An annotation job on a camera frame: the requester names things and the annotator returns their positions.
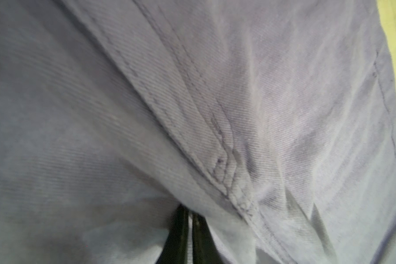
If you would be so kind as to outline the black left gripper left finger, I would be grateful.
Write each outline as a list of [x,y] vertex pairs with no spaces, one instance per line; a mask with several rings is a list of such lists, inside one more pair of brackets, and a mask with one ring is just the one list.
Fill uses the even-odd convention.
[[156,264],[186,264],[189,235],[189,211],[180,205],[173,216],[167,240]]

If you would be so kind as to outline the purple trousers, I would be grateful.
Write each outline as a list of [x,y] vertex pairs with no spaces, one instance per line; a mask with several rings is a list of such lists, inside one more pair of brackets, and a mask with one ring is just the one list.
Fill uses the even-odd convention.
[[0,1],[0,264],[396,264],[376,1]]

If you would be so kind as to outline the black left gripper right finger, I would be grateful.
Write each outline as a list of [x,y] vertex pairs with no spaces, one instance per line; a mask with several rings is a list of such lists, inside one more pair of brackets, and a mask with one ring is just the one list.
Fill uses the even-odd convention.
[[223,264],[206,219],[194,212],[192,227],[193,264]]

